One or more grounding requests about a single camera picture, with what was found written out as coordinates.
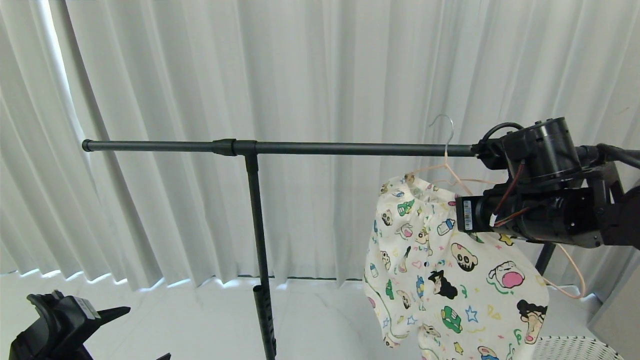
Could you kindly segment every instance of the metal hook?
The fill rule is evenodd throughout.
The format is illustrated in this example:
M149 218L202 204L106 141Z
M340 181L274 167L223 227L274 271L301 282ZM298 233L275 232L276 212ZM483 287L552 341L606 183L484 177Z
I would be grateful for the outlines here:
M449 135L449 139L447 140L447 143L444 145L444 152L447 152L447 149L449 148L449 143L451 142L451 140L453 139L453 132L454 132L454 127L453 127L453 120L451 120L451 118L446 115L446 114L439 114L438 116L436 116L433 121L431 121L431 123L429 124L429 127L433 126L433 124L436 123L436 120L438 120L438 118L440 118L441 116L446 117L447 119L449 119L449 122L451 123L451 135Z

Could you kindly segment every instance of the white woven basket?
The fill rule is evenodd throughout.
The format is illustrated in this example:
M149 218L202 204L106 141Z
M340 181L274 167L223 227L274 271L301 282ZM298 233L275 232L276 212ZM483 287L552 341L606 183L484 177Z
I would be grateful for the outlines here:
M624 360L609 345L584 336L539 338L534 360Z

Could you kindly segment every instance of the white marble floor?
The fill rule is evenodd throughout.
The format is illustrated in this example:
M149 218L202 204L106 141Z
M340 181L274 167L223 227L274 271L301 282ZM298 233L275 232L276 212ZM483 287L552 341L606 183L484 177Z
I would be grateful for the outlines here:
M25 299L30 293L59 289L91 301L98 310L130 306L131 312L104 326L86 343L96 360L264 359L252 285L239 279L222 285L212 280L194 289L190 283L133 292L109 277L89 284L80 275L70 281L40 273L0 277L0 357L15 336L38 315ZM598 299L572 300L550 290L551 303L542 335L594 337L587 321ZM289 280L272 289L279 360L420 359L416 340L397 349L380 341L380 329L359 282L337 288L333 281Z

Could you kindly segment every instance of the curtain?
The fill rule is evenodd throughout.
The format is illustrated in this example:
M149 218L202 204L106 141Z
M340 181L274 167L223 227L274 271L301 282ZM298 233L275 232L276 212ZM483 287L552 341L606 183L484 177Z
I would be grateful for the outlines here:
M160 279L199 285L212 276L228 281L257 275L241 158L133 152L86 157L79 152L74 124L99 140L444 143L447 123L428 127L428 122L445 113L455 123L452 143L476 143L499 122L528 126L565 116L576 144L639 147L638 1L49 4L72 106L35 112L39 136L51 138L60 130L48 128L57 111L66 141L49 142L55 148L48 151L50 158L33 154L23 172L8 171L20 191L6 212L17 208L30 215L12 215L9 219L26 224L7 220L12 235L2 235L20 271L34 266L43 271L40 264L49 264L64 275L111 273L117 281L128 279L132 288ZM22 48L31 43L45 48L39 53L49 66L40 71L52 84L40 96L52 97L61 93L62 80L51 75L55 67L46 60L51 56L39 20L31 16L38 31L24 39L29 33L20 27L26 25L4 16L5 9L34 7L3 3L4 26L16 27L8 32L8 50L16 67L27 67L18 56ZM22 84L30 78L12 76ZM32 92L21 99L12 124L25 121L18 106L41 106ZM12 154L36 151L24 145L33 134L14 131L13 136L23 145L11 147ZM291 155L259 160L272 274L281 282L319 277L338 284L361 277L380 184L442 162ZM477 160L449 162L461 177L506 178ZM625 188L639 176L626 165L619 170ZM448 178L439 171L421 176ZM58 195L57 185L27 178L54 179L60 186L66 179L68 193ZM32 187L51 198L46 207L29 199ZM470 187L476 194L484 189ZM55 196L77 200L58 204ZM25 229L32 223L41 229L39 242L32 241L33 227ZM48 223L55 236L49 236ZM66 227L77 233L63 232ZM59 245L54 241L69 251L54 253ZM33 249L41 245L50 250L36 259ZM535 261L540 246L520 246ZM621 270L601 270L629 252L571 249L592 291L618 276ZM557 254L548 275L575 283Z

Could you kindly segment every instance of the black clothes rack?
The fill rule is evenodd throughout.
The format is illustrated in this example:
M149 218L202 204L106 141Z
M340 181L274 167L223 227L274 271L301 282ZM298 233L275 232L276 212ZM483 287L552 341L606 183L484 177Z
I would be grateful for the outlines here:
M262 333L262 343L267 360L275 360L276 339L273 332L273 312L269 289L269 268L264 242L262 203L258 177L258 154L304 155L374 155L374 156L444 156L445 145L407 143L312 143L312 142L258 142L255 140L221 139L213 142L153 142L153 141L94 141L82 143L85 151L170 151L213 152L224 156L244 156L249 180L249 194L253 215L255 247L258 256L260 284L253 288L255 307ZM471 145L449 145L447 153L452 157L473 158ZM555 245L544 245L536 269L542 274L551 259Z

